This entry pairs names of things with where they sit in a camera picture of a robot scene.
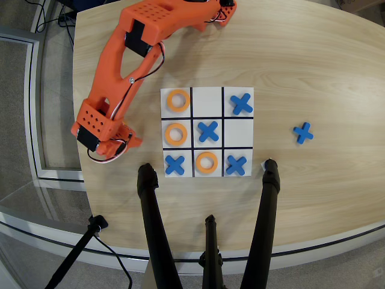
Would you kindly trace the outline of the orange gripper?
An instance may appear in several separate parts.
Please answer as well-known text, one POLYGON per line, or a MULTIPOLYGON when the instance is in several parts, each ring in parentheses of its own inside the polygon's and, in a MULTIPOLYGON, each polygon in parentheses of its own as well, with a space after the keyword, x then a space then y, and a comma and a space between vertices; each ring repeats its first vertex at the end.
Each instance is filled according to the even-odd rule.
POLYGON ((99 120, 95 122, 95 133, 99 140, 96 153, 106 160, 138 148, 143 142, 124 121, 99 120))

